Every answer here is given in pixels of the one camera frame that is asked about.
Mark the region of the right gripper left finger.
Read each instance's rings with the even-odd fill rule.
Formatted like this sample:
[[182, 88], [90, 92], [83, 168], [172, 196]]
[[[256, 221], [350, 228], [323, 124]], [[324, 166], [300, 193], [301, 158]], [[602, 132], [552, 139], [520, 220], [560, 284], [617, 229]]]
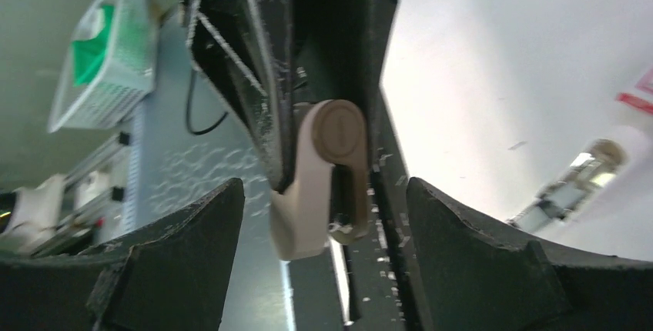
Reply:
[[1, 258], [3, 330], [216, 330], [244, 212], [232, 178], [76, 255]]

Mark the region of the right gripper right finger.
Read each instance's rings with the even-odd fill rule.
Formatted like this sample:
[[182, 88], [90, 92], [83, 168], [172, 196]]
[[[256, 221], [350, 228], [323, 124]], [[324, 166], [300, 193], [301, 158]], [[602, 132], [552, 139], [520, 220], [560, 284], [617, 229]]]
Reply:
[[407, 209], [438, 330], [652, 328], [650, 262], [539, 239], [416, 177]]

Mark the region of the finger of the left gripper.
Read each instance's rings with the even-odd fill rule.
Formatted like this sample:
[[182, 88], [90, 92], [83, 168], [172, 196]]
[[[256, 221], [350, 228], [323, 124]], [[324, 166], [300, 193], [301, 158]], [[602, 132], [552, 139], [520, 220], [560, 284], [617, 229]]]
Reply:
[[398, 0], [294, 0], [298, 100], [346, 99], [375, 112]]
[[191, 0], [187, 47], [255, 146], [273, 190], [293, 179], [293, 0]]

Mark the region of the beige mini stapler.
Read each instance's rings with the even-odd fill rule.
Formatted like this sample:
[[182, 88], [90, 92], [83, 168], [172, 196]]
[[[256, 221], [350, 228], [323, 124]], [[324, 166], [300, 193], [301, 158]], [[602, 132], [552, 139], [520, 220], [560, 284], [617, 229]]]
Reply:
[[535, 233], [554, 221], [564, 221], [604, 189], [628, 161], [625, 150], [599, 139], [580, 152], [560, 177], [543, 187], [534, 201], [506, 223]]
[[317, 256], [329, 237], [347, 246], [367, 234], [367, 152], [367, 122], [357, 105], [331, 99], [307, 108], [294, 180], [271, 192], [270, 233], [281, 260]]

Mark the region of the red white staple box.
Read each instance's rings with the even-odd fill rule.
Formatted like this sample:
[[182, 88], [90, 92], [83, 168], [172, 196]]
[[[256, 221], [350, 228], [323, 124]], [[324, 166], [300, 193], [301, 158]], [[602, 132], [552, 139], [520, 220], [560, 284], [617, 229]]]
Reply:
[[615, 96], [620, 119], [652, 116], [652, 66], [638, 80], [629, 82]]

